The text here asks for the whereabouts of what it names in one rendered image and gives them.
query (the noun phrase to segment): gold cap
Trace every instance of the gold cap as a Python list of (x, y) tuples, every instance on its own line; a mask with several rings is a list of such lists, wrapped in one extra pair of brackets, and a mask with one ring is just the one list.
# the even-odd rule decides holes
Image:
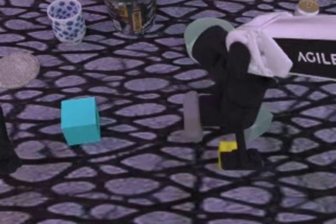
[(320, 9), (320, 6), (315, 0), (300, 0), (299, 9), (306, 13), (314, 13)]

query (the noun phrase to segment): cup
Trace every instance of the cup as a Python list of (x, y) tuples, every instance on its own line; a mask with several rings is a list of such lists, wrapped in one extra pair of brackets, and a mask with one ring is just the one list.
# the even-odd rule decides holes
[(59, 41), (69, 45), (81, 43), (86, 25), (77, 0), (55, 0), (48, 6), (47, 13)]

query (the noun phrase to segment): cube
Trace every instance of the cube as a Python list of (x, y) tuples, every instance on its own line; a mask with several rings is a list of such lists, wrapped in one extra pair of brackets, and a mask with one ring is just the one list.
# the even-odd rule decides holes
[(250, 128), (244, 130), (245, 141), (248, 142), (263, 135), (268, 131), (272, 120), (273, 115), (262, 105), (254, 124)]
[(62, 101), (61, 130), (68, 145), (99, 142), (99, 112), (95, 98)]

